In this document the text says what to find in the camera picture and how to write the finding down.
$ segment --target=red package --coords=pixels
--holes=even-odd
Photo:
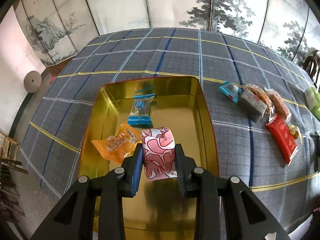
[[[268,127],[269,131],[272,133],[282,151],[285,162],[289,165],[298,151],[297,143],[290,133],[289,127],[279,115],[268,122],[266,127]]]

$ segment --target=snack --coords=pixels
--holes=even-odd
[[[288,125],[289,129],[290,129],[290,133],[292,134],[293,138],[296,140],[298,138],[300,138],[301,144],[302,144],[302,135],[300,132],[300,128],[298,126],[295,125]]]
[[[239,88],[227,81],[223,82],[223,85],[219,87],[223,93],[227,95],[230,99],[232,99],[235,103],[238,102],[238,92]]]
[[[169,128],[142,131],[143,165],[148,180],[177,177],[175,142]]]
[[[273,107],[272,101],[266,94],[266,92],[259,86],[255,84],[247,83],[244,85],[244,88],[250,90],[252,93],[254,93],[262,102],[264,102],[267,105],[266,114],[269,114],[270,108]]]
[[[285,120],[285,122],[288,122],[291,119],[292,114],[287,105],[284,103],[282,97],[273,89],[265,88],[265,91],[274,104],[276,113],[279,114]]]
[[[297,143],[290,133],[289,127],[278,114],[266,124],[266,127],[272,133],[280,147],[285,162],[289,165],[298,151]]]
[[[250,90],[244,89],[239,97],[238,106],[242,108],[255,122],[260,122],[267,109],[267,105]]]
[[[128,124],[133,127],[151,126],[150,106],[155,94],[134,95],[133,106],[128,118]]]
[[[320,120],[320,94],[319,92],[314,88],[310,87],[305,90],[304,95],[306,97],[308,108],[310,112],[318,119]]]
[[[130,125],[123,123],[115,135],[104,140],[92,140],[92,143],[104,159],[121,165],[125,157],[133,154],[140,140],[141,134]]]

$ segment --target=table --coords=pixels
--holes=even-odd
[[[239,38],[179,28],[137,29],[98,36],[69,63],[39,105],[20,158],[41,188],[59,199],[77,177],[79,151],[99,88],[108,82],[164,75],[199,78],[210,111],[220,175],[239,176],[281,225],[293,231],[319,192],[315,143],[320,122],[306,107],[308,75],[291,61]],[[266,129],[220,90],[223,80],[278,91],[303,133],[290,166]]]

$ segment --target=pink wrapped candy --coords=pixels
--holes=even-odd
[[[144,171],[148,180],[177,177],[175,143],[169,128],[142,131]]]

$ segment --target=gold tin box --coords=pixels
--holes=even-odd
[[[116,128],[128,121],[135,91],[144,88],[156,94],[151,107],[153,127],[169,127],[186,156],[219,176],[210,114],[198,79],[190,76],[155,77],[102,86],[84,136],[79,176],[100,177],[119,166],[103,159],[91,141],[114,135]],[[148,181],[143,170],[142,173],[137,195],[122,199],[126,239],[193,239],[196,199],[182,197],[177,178]],[[99,206],[98,197],[95,231],[98,231]]]

